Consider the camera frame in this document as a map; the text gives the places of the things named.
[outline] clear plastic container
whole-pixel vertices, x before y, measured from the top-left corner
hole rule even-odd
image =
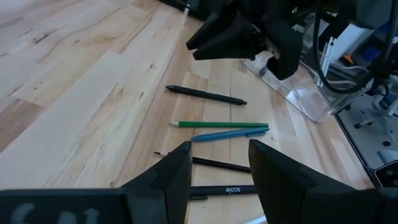
[[[317,72],[300,62],[297,72],[285,80],[278,80],[267,70],[267,60],[272,55],[262,52],[256,56],[254,61],[242,60],[242,63],[262,81],[283,96],[290,104],[301,111],[305,116],[316,123],[320,123],[327,117],[343,109],[357,97],[362,95],[368,88],[357,93],[342,95],[333,93],[320,81]],[[363,71],[353,69],[342,69],[337,64],[330,65],[326,78],[335,88],[349,88],[355,82],[347,78],[357,75]]]

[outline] black pen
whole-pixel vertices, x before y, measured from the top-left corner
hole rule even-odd
[[[185,88],[181,86],[175,86],[175,85],[168,85],[166,86],[166,89],[174,92],[174,93],[181,93],[185,95],[191,95],[191,96],[197,96],[197,97],[202,97],[206,99],[211,99],[211,100],[218,100],[226,103],[231,103],[235,105],[246,105],[247,102],[241,99],[229,97],[229,96],[223,96],[219,94],[214,94],[214,93],[208,93],[205,91],[201,90],[194,90],[191,88]]]
[[[207,197],[206,196],[189,197],[189,201],[196,201],[196,200],[207,200]]]
[[[243,195],[256,193],[257,191],[254,185],[193,186],[190,188],[189,197]]]
[[[160,152],[154,152],[154,154],[160,155],[162,157],[165,157],[166,155],[161,154]],[[247,172],[251,173],[250,167],[245,167],[245,166],[240,166],[240,165],[235,165],[235,164],[229,164],[226,162],[218,162],[218,161],[212,161],[209,159],[202,159],[202,158],[197,158],[193,157],[192,162],[194,164],[201,164],[201,165],[206,165],[206,166],[212,166],[212,167],[218,167],[218,168],[223,168],[223,169],[229,169],[229,170],[236,170],[240,172]]]

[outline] black cable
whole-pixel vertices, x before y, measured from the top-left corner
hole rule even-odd
[[[295,14],[292,15],[290,24],[293,26],[293,25],[299,23],[300,20],[304,19],[306,16],[308,16],[310,13],[315,12],[316,10],[317,10],[316,6],[311,6],[306,9],[301,9],[301,10],[297,11]]]
[[[327,22],[329,24],[334,23],[334,22],[338,22],[337,21],[337,17],[334,17],[334,16],[332,16],[330,14],[327,14],[324,11],[321,12],[321,18],[322,18],[323,21],[325,21],[325,22]]]
[[[317,1],[317,11],[315,13],[315,25],[314,25],[314,30],[313,30],[313,56],[315,59],[315,65],[317,67],[318,70],[318,76],[320,77],[320,79],[322,80],[322,82],[325,84],[325,86],[327,88],[329,88],[331,91],[335,92],[335,93],[340,93],[340,94],[348,94],[348,93],[355,93],[357,91],[359,91],[360,89],[366,87],[366,85],[372,80],[374,74],[371,72],[367,77],[364,77],[363,80],[361,80],[359,82],[359,84],[357,84],[354,87],[351,87],[349,89],[346,90],[340,90],[337,88],[334,88],[329,82],[328,80],[325,78],[325,74],[323,74],[322,71],[322,67],[320,65],[320,60],[319,60],[319,55],[318,55],[318,35],[319,35],[319,27],[320,27],[320,22],[321,22],[321,14],[322,14],[322,6],[323,6],[323,1],[322,0],[318,0]],[[397,4],[397,0],[392,0],[392,6],[391,6],[391,13],[390,13],[390,29],[389,32],[387,33],[387,37],[386,37],[386,43],[385,46],[383,47],[382,53],[380,54],[380,56],[377,58],[377,61],[379,63],[378,66],[380,65],[384,65],[388,55],[391,52],[391,48],[392,48],[392,41],[394,39],[395,33],[396,33],[396,27],[398,24],[398,4]]]
[[[382,96],[388,96],[388,95],[390,94],[390,88],[389,88],[388,85],[385,84],[385,83],[383,83],[382,86],[384,87],[386,93],[385,93],[385,94],[380,93],[380,95],[382,95]]]

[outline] pencil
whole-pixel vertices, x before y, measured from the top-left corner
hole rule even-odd
[[[177,121],[171,126],[178,128],[260,128],[268,127],[267,123],[237,123],[237,122],[206,122],[206,121]]]
[[[154,154],[160,155],[162,157],[166,156],[164,154],[161,154],[160,152],[154,152]],[[218,167],[218,168],[223,168],[223,169],[251,173],[250,167],[239,166],[239,165],[235,165],[235,164],[228,164],[226,162],[212,161],[209,159],[202,159],[202,158],[197,158],[197,157],[193,157],[192,162],[194,164],[201,164],[201,165],[206,165],[206,166],[212,166],[212,167]]]

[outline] wooden table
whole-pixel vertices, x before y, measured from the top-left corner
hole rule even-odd
[[[197,62],[200,22],[155,0],[9,0],[0,7],[0,188],[118,187],[193,135],[171,121],[268,122],[260,139],[357,189],[372,187],[334,118],[313,124],[238,60]],[[183,85],[248,101],[176,95]],[[248,166],[248,139],[193,144],[197,157]],[[193,185],[251,184],[194,166]],[[262,215],[256,195],[192,202],[189,223]]]

